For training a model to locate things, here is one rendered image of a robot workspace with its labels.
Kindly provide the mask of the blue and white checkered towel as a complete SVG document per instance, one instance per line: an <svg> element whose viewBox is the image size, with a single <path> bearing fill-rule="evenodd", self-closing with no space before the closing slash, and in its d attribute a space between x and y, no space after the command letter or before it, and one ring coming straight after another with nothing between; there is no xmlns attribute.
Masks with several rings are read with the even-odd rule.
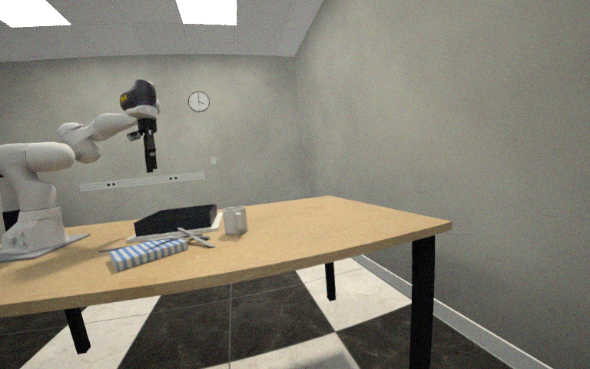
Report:
<svg viewBox="0 0 590 369"><path fill-rule="evenodd" d="M109 251L109 254L116 270L122 271L187 249L188 243L184 239L159 240Z"/></svg>

